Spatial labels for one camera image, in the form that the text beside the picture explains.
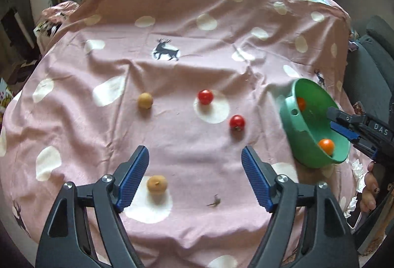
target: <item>deer print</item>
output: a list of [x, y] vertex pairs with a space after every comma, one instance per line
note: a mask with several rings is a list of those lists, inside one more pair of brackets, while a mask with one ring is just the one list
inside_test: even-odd
[[24, 225], [24, 222], [23, 222], [23, 220], [22, 220], [22, 217], [20, 216], [20, 211], [21, 211], [22, 209], [20, 208], [19, 204], [18, 204], [15, 200], [13, 200], [13, 204], [14, 204], [14, 209], [15, 209], [15, 211], [16, 211], [16, 215], [15, 215], [14, 211], [13, 211], [13, 213], [14, 213], [15, 220], [16, 220], [16, 222], [18, 223], [18, 226], [21, 227], [21, 228], [26, 232], [26, 234], [30, 237], [30, 234], [29, 234], [29, 232], [26, 230], [26, 226]]
[[318, 77], [318, 85], [323, 89], [326, 89], [326, 84], [324, 83], [324, 79], [320, 70], [315, 70], [316, 77]]
[[170, 57], [170, 59], [168, 60], [172, 60], [172, 59], [175, 59], [176, 61], [179, 60], [179, 58], [177, 57], [179, 50], [170, 50], [165, 48], [165, 45], [171, 42], [171, 40], [159, 39], [157, 41], [159, 42], [159, 44], [157, 45], [153, 53], [153, 56], [156, 60], [159, 60], [162, 55], [168, 55]]

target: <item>screw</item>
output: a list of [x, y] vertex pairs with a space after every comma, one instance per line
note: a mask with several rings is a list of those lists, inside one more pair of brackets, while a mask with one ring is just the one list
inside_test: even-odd
[[327, 183], [325, 183], [324, 181], [320, 181], [318, 183], [318, 185], [319, 185], [319, 188], [321, 188], [321, 189], [327, 189], [328, 188]]
[[286, 175], [279, 175], [279, 176], [277, 177], [277, 179], [278, 179], [278, 181], [279, 181], [280, 183], [285, 183], [286, 181], [289, 181], [289, 177], [287, 177]]
[[72, 183], [65, 183], [65, 184], [63, 185], [63, 187], [66, 188], [66, 189], [71, 189]]
[[101, 178], [101, 180], [104, 182], [104, 183], [110, 183], [111, 181], [112, 181], [112, 176], [111, 175], [104, 175], [104, 176], [102, 176], [102, 178]]

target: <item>pink bedsheet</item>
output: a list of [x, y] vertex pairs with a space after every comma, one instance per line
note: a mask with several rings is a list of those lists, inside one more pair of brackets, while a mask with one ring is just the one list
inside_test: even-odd
[[[355, 196], [352, 163], [363, 163], [355, 149], [339, 166], [301, 166], [277, 107], [296, 78], [317, 82], [318, 69], [330, 95], [352, 112], [342, 91], [346, 20], [344, 11], [306, 0], [84, 0], [5, 113], [7, 205], [19, 204], [17, 215], [38, 242], [65, 181], [94, 183], [145, 145], [146, 176], [121, 214], [144, 264], [247, 267], [270, 214], [243, 171], [245, 145], [295, 181], [327, 181], [344, 211]], [[208, 112], [196, 105], [202, 89], [215, 95]], [[136, 103], [144, 92], [154, 97], [148, 111]], [[246, 120], [236, 134], [228, 123], [235, 114]], [[159, 202], [146, 190], [151, 175], [169, 182]], [[221, 203], [208, 207], [216, 194]], [[286, 257], [302, 217], [299, 211]]]

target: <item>finger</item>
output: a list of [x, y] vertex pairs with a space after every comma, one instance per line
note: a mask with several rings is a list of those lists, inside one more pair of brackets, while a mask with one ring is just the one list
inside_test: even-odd
[[373, 173], [367, 173], [365, 175], [364, 181], [369, 191], [371, 191], [374, 195], [379, 193], [379, 185]]
[[362, 201], [368, 209], [374, 210], [376, 208], [374, 195], [372, 195], [371, 191], [369, 191], [367, 187], [362, 191]]
[[360, 210], [362, 212], [369, 212], [369, 209], [368, 209], [367, 205], [364, 203], [364, 201], [360, 201]]
[[368, 171], [371, 173], [372, 172], [372, 170], [374, 169], [374, 164], [375, 164], [375, 162], [370, 162], [369, 163], [369, 165], [368, 165], [368, 167], [367, 167], [367, 169], [368, 169]]
[[393, 187], [393, 183], [390, 183], [390, 184], [387, 186], [387, 190], [390, 191], [392, 187]]

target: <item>green bowl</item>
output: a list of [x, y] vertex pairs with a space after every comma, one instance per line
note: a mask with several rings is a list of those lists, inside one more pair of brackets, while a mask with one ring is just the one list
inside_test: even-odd
[[[297, 97], [304, 98], [306, 108], [300, 111]], [[330, 128], [326, 113], [329, 107], [338, 108], [330, 95], [309, 79], [293, 83], [289, 97], [280, 106], [280, 117], [294, 157], [310, 168], [340, 164], [349, 155], [349, 141]], [[327, 155], [318, 142], [331, 139], [335, 144], [332, 156]]]

